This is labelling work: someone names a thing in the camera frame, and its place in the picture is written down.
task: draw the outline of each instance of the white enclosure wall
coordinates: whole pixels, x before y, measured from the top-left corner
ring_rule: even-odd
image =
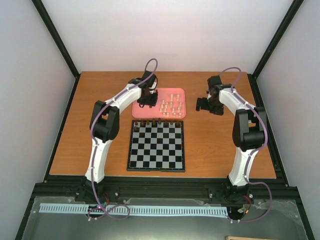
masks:
[[[79,71],[253,72],[292,0],[43,0]]]
[[[320,1],[304,1],[258,78],[289,183],[320,239]]]
[[[74,83],[31,0],[0,0],[0,239],[42,182]]]

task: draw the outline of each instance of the white robotic arm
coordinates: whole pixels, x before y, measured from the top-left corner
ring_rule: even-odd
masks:
[[[253,161],[258,153],[256,149],[261,147],[265,140],[263,128],[248,106],[256,109],[264,124],[266,124],[267,118],[265,109],[248,103],[237,94],[235,89],[232,89],[231,84],[222,84],[219,76],[212,76],[207,82],[208,97],[198,98],[196,110],[203,109],[216,115],[223,115],[224,106],[226,106],[235,116],[232,138],[236,152],[228,178],[232,186],[245,186],[246,179],[249,180]],[[249,126],[249,123],[255,123],[255,126]]]
[[[134,87],[136,84],[146,79],[150,74],[151,72],[145,71],[142,78],[132,79],[118,95],[104,102],[97,101],[95,103],[90,123],[90,128],[93,127],[92,134],[95,139],[92,139],[90,163],[85,173],[86,179],[90,182],[94,180],[94,182],[99,183],[105,177],[105,165],[108,151],[113,139],[119,132],[119,117],[123,110],[137,100],[143,106],[156,105],[158,98],[158,91],[155,90],[158,82],[156,75],[153,75],[145,84]],[[105,113],[102,114],[108,114],[108,119],[99,116],[96,124],[92,126],[98,112],[109,103],[111,104],[107,107]]]
[[[125,88],[122,91],[125,91],[126,89],[129,89],[130,87],[134,86],[133,83],[129,83],[125,86]],[[115,97],[106,100],[105,103],[108,104],[109,102],[113,101],[111,103],[110,107],[116,107],[119,109],[119,114],[123,112],[126,107],[128,107],[131,103],[134,101],[137,101],[141,97],[141,88],[135,87],[132,88],[129,91],[126,91],[123,95],[121,95],[116,101],[113,101]],[[94,168],[93,168],[93,177],[94,181],[99,183],[101,182],[104,177],[105,177],[105,165],[106,165],[106,159],[108,155],[108,151],[110,148],[110,145],[113,140],[107,140],[103,142],[102,139],[96,138],[97,144],[95,140],[92,139],[92,150],[91,150],[91,157],[90,157],[90,163],[89,163],[89,168],[85,173],[86,178],[91,181],[91,165],[92,165],[92,160],[94,156],[94,151],[96,148],[95,156],[94,156]]]
[[[239,109],[249,110],[249,108],[243,104],[238,98],[235,97],[235,95],[232,93],[231,88],[225,88],[221,91],[219,91],[219,101],[223,105],[225,105],[233,115],[236,114],[236,111]],[[235,148],[235,157],[233,162],[233,167],[231,172],[229,173],[229,180],[233,186],[245,186],[247,184],[247,181],[244,178],[244,172],[247,160],[249,159],[249,155],[253,149],[248,149],[246,151],[242,151],[240,147]],[[255,156],[257,155],[258,151],[255,151],[252,153],[250,161],[248,163],[247,167],[247,179],[249,179],[249,173],[251,171],[252,163],[254,162]]]

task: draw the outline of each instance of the metal floor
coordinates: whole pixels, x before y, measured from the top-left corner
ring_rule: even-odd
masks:
[[[104,217],[88,221],[84,214],[38,213],[39,203],[41,199],[33,206],[23,240],[225,240],[226,236],[307,240],[298,209],[292,202],[276,201],[275,209],[265,218],[232,224],[225,218],[203,216],[131,216],[124,221]],[[252,206],[244,220],[264,212]]]

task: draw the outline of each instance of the black and white chessboard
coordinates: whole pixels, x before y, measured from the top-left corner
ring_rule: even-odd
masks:
[[[128,171],[185,172],[183,121],[132,121]]]

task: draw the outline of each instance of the wooden table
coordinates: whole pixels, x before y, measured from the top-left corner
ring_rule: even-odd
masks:
[[[232,140],[234,116],[225,107],[224,115],[196,111],[197,98],[206,97],[207,79],[217,72],[157,72],[159,88],[183,88],[186,117],[184,121],[185,172],[127,171],[132,106],[120,115],[120,131],[113,141],[105,165],[106,176],[157,176],[224,178],[234,163],[236,147]],[[237,72],[222,75],[223,83],[233,83]],[[84,175],[87,171],[92,141],[89,123],[94,104],[105,101],[122,90],[129,80],[142,72],[82,72],[71,108],[50,169],[51,175]],[[236,86],[237,91],[254,104],[246,74]],[[252,178],[276,178],[266,147],[255,158]]]

